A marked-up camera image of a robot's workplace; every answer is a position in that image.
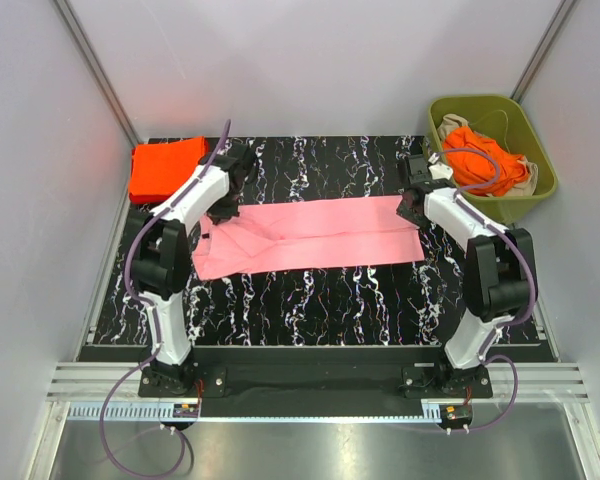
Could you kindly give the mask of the pink t shirt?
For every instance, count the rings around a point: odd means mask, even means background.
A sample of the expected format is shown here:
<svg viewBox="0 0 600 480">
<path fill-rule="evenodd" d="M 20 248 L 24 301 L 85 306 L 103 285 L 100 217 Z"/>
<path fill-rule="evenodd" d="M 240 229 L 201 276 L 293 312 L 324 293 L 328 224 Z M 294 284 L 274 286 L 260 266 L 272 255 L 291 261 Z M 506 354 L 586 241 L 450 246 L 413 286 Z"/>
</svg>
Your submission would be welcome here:
<svg viewBox="0 0 600 480">
<path fill-rule="evenodd" d="M 418 228 L 397 214 L 401 198 L 373 196 L 242 205 L 237 217 L 200 221 L 192 254 L 201 280 L 233 274 L 420 262 Z"/>
</svg>

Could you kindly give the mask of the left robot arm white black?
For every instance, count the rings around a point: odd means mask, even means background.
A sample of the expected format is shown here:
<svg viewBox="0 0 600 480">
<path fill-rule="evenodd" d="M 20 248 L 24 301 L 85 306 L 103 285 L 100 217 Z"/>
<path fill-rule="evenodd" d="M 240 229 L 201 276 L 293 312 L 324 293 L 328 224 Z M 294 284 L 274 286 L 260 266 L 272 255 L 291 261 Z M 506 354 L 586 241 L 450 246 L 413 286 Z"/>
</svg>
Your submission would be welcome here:
<svg viewBox="0 0 600 480">
<path fill-rule="evenodd" d="M 225 154 L 213 151 L 167 200 L 129 217 L 132 240 L 124 283 L 147 312 L 150 360 L 165 366 L 160 381 L 173 395 L 188 394 L 196 382 L 196 372 L 184 364 L 192 351 L 182 300 L 192 271 L 189 235 L 202 220 L 222 223 L 237 217 L 239 197 L 257 170 L 257 154 L 246 144 Z"/>
</svg>

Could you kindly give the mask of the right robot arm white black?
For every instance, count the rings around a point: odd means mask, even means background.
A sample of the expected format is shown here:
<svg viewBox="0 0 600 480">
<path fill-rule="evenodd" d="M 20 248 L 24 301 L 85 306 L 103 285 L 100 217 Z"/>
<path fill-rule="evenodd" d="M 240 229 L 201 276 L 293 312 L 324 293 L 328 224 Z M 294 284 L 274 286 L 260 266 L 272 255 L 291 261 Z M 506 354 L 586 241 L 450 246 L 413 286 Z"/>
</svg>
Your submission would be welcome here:
<svg viewBox="0 0 600 480">
<path fill-rule="evenodd" d="M 466 310 L 444 346 L 446 364 L 433 374 L 440 393 L 456 396 L 470 383 L 468 371 L 486 363 L 502 331 L 532 316 L 538 294 L 533 240 L 525 229 L 488 218 L 450 180 L 435 179 L 424 157 L 406 157 L 397 169 L 404 186 L 398 215 L 420 228 L 435 223 L 465 253 Z"/>
</svg>

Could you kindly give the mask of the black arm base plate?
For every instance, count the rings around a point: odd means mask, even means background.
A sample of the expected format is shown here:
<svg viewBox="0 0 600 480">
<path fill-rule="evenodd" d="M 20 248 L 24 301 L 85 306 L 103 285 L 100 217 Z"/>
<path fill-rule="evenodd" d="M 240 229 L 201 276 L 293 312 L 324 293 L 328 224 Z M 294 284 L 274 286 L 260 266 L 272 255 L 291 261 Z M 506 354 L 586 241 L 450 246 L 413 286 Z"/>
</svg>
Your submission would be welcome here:
<svg viewBox="0 0 600 480">
<path fill-rule="evenodd" d="M 455 370 L 440 347 L 195 347 L 181 366 L 152 362 L 143 369 L 142 397 L 221 398 L 240 390 L 369 389 L 410 399 L 489 399 L 484 366 Z"/>
</svg>

